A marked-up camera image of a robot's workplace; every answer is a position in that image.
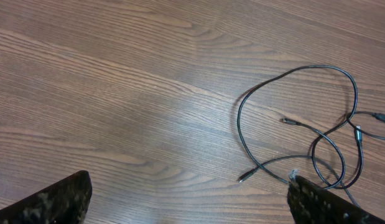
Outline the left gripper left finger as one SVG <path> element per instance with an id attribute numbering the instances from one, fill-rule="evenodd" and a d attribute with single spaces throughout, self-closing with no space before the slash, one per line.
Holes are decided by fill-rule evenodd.
<path id="1" fill-rule="evenodd" d="M 0 224 L 82 224 L 92 196 L 88 171 L 80 170 L 0 210 Z"/>

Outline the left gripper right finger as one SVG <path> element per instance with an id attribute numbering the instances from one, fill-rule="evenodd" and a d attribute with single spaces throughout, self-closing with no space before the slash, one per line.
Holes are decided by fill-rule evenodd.
<path id="1" fill-rule="evenodd" d="M 289 174 L 287 203 L 296 224 L 385 224 L 293 170 Z"/>

